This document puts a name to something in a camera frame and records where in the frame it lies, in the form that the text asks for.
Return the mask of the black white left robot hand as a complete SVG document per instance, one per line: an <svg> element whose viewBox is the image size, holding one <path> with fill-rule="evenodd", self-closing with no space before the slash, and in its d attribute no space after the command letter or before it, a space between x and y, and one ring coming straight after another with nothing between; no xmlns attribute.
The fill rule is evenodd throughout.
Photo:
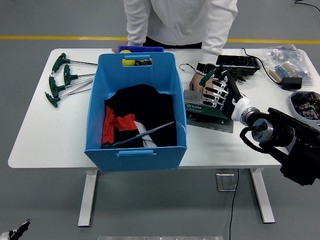
<svg viewBox="0 0 320 240"><path fill-rule="evenodd" d="M3 232L0 235L1 240L18 240L25 231L28 230L28 227L31 223L30 219L27 219L18 229L13 229L8 232Z"/></svg>

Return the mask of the person's left hand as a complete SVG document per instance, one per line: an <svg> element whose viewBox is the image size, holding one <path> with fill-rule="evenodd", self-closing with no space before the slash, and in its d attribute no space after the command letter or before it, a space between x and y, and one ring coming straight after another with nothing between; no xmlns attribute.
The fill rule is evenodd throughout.
<svg viewBox="0 0 320 240"><path fill-rule="evenodd" d="M206 90L199 84L203 76L201 74L195 73L189 83L189 90L201 93L202 90Z"/></svg>

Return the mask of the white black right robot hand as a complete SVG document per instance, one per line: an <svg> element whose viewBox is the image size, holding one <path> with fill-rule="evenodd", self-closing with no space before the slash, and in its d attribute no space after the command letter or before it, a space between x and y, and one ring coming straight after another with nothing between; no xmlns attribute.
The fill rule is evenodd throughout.
<svg viewBox="0 0 320 240"><path fill-rule="evenodd" d="M224 116L232 121L248 124L248 117L254 108L240 92L235 79L224 65L214 65L201 79L200 85L212 93L203 93L202 96L211 99L212 106L221 110Z"/></svg>

